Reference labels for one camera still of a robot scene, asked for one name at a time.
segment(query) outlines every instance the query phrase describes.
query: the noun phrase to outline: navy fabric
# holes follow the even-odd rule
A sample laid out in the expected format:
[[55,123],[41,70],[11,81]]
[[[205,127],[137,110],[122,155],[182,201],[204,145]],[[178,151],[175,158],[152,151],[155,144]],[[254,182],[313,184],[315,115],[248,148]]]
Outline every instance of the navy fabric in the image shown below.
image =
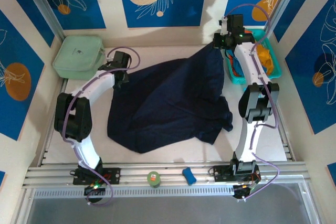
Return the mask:
[[193,137],[213,144],[222,128],[233,128],[221,96],[222,55],[212,45],[188,59],[131,73],[129,79],[113,93],[107,132],[132,151],[145,153]]

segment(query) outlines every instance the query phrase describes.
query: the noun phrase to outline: blue block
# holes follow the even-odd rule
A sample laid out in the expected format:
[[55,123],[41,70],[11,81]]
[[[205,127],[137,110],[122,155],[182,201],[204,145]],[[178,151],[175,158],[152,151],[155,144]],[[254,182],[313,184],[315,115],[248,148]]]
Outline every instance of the blue block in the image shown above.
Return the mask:
[[186,168],[182,170],[182,174],[185,177],[185,179],[187,180],[188,185],[192,185],[194,183],[196,183],[196,178],[194,176],[194,174],[191,172],[190,168]]

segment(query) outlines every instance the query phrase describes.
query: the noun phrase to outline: mint green pouch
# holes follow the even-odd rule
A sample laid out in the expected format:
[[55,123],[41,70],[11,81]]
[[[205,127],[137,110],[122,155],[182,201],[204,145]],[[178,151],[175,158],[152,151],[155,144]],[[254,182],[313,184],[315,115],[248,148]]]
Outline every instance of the mint green pouch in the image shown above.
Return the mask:
[[104,47],[98,36],[67,36],[52,63],[66,79],[89,80],[104,61]]

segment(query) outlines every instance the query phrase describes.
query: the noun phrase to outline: metal grate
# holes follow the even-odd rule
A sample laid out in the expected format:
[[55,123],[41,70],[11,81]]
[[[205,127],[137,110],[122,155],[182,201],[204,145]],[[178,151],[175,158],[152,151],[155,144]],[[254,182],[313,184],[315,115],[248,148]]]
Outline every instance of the metal grate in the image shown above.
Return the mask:
[[[226,185],[214,186],[162,186],[151,187],[115,187],[113,196],[121,197],[171,197],[171,196],[215,196],[233,195],[233,187]],[[45,188],[35,192],[34,199],[55,199],[55,198],[83,198],[83,188]],[[94,197],[111,197],[111,190]]]

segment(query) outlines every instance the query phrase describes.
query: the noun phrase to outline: purple cable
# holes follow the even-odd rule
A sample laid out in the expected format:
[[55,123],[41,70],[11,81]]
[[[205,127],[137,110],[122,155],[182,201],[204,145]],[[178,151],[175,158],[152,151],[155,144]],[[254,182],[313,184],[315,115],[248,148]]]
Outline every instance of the purple cable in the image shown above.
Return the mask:
[[[78,98],[78,97],[85,91],[85,89],[87,89],[87,88],[88,88],[91,84],[93,84],[95,81],[97,81],[98,79],[100,79],[101,77],[103,77],[103,76],[105,76],[105,75],[107,75],[107,74],[109,74],[109,73],[116,72],[116,71],[127,71],[127,70],[131,70],[131,69],[135,69],[135,68],[137,68],[137,67],[140,65],[140,62],[141,62],[141,60],[140,60],[140,55],[138,54],[138,52],[136,52],[133,48],[130,48],[130,47],[115,47],[115,48],[113,48],[113,49],[107,54],[107,58],[108,58],[108,56],[109,56],[112,52],[114,52],[114,51],[116,51],[116,50],[118,50],[118,49],[128,49],[128,50],[131,50],[132,52],[134,52],[134,53],[136,54],[136,56],[138,57],[138,60],[139,60],[138,64],[137,64],[135,67],[132,67],[132,68],[115,68],[115,69],[106,71],[106,72],[104,72],[104,73],[98,75],[97,77],[93,78],[92,80],[90,80],[90,81],[89,81],[89,82],[82,88],[82,90],[78,91],[78,93],[77,93],[77,94],[73,97],[73,99],[71,100],[71,102],[70,102],[70,104],[69,104],[69,107],[68,107],[68,109],[67,109],[67,113],[66,113],[65,118],[64,118],[64,124],[63,124],[63,129],[62,129],[62,139],[63,139],[64,142],[69,143],[69,144],[71,144],[71,145],[74,145],[74,142],[73,142],[73,141],[68,140],[68,139],[66,138],[66,136],[65,136],[65,132],[66,132],[66,128],[67,128],[67,124],[68,124],[68,120],[69,120],[69,115],[70,115],[71,108],[72,108],[72,106],[74,105],[75,100],[76,100],[76,99],[77,99],[77,98]],[[74,148],[73,150],[75,151],[75,155],[76,155],[77,159],[79,160],[79,163],[83,164],[88,170],[90,170],[92,173],[94,173],[94,174],[97,175],[100,179],[102,179],[102,180],[106,183],[106,185],[109,186],[110,189],[111,189],[111,197],[110,197],[110,199],[109,199],[107,202],[102,203],[102,204],[94,204],[94,203],[91,203],[91,202],[88,201],[88,200],[89,200],[89,195],[88,195],[87,198],[86,198],[87,201],[88,201],[88,204],[89,204],[89,205],[93,205],[93,206],[107,206],[109,203],[112,202],[112,199],[113,199],[113,188],[112,188],[112,185],[111,185],[111,184],[108,182],[108,180],[105,179],[102,175],[100,175],[100,174],[97,173],[94,169],[92,169],[90,166],[88,166],[88,165],[84,162],[84,160],[82,160],[82,158],[80,157],[80,155],[78,154],[78,152],[77,152],[77,150],[76,150],[75,148]]]
[[[255,4],[241,4],[241,5],[238,5],[238,6],[236,6],[235,8],[233,8],[230,12],[228,12],[228,14],[227,14],[224,18],[226,18],[228,15],[230,15],[234,10],[236,10],[236,9],[238,9],[238,8],[241,8],[241,7],[243,7],[243,6],[253,6],[253,7],[255,7],[255,8],[260,9],[260,10],[265,14],[265,16],[266,16],[266,18],[267,18],[267,22],[269,23],[269,16],[268,16],[268,13],[267,13],[263,8],[261,8],[261,7],[258,6],[258,5],[255,5]],[[272,107],[273,112],[274,112],[275,125],[273,126],[273,125],[266,124],[266,123],[256,124],[256,125],[255,125],[255,128],[254,128],[254,130],[253,130],[253,132],[252,132],[252,136],[251,136],[251,142],[250,142],[250,148],[249,148],[250,150],[252,150],[252,148],[253,148],[253,142],[254,142],[254,138],[255,138],[256,132],[257,132],[257,127],[260,127],[260,126],[266,126],[266,127],[271,128],[271,129],[277,129],[278,126],[279,126],[279,115],[278,115],[277,108],[276,108],[276,106],[275,106],[275,103],[274,103],[274,101],[273,101],[273,99],[272,99],[272,96],[271,96],[271,94],[270,94],[270,92],[269,92],[269,90],[268,90],[268,87],[267,87],[267,85],[266,85],[266,83],[265,83],[263,77],[261,77],[261,71],[260,71],[260,69],[259,69],[257,60],[255,59],[255,57],[254,57],[254,55],[253,55],[253,52],[254,52],[255,48],[256,48],[258,45],[260,45],[260,44],[267,38],[268,34],[269,34],[269,30],[267,30],[266,33],[265,33],[265,35],[264,35],[259,41],[257,41],[257,42],[253,45],[253,47],[252,47],[252,49],[251,49],[251,57],[252,57],[252,60],[253,60],[254,65],[255,65],[255,67],[256,67],[256,69],[257,69],[258,75],[260,76],[259,78],[260,78],[261,82],[262,82],[263,85],[264,85],[264,88],[265,88],[265,90],[266,90],[267,97],[268,97],[268,99],[269,99],[269,101],[270,101],[270,103],[271,103],[271,107]],[[257,156],[255,153],[253,153],[253,152],[251,152],[251,153],[252,153],[252,155],[253,155],[256,159],[260,160],[261,162],[263,162],[263,163],[265,163],[265,164],[267,164],[267,165],[270,165],[270,166],[274,167],[274,168],[277,170],[277,174],[276,174],[276,175],[274,176],[274,178],[272,178],[266,185],[264,185],[263,187],[259,188],[259,189],[256,190],[254,193],[250,194],[249,196],[247,196],[246,198],[244,198],[244,199],[242,199],[242,200],[246,200],[246,199],[252,197],[254,194],[256,194],[256,193],[260,192],[261,190],[265,189],[266,187],[268,187],[268,186],[269,186],[275,179],[277,179],[277,177],[278,177],[279,174],[280,174],[280,169],[279,169],[276,165],[274,165],[274,164],[272,164],[272,163],[270,163],[270,162],[268,162],[268,161],[266,161],[266,160],[261,159],[260,157],[258,157],[258,156]]]

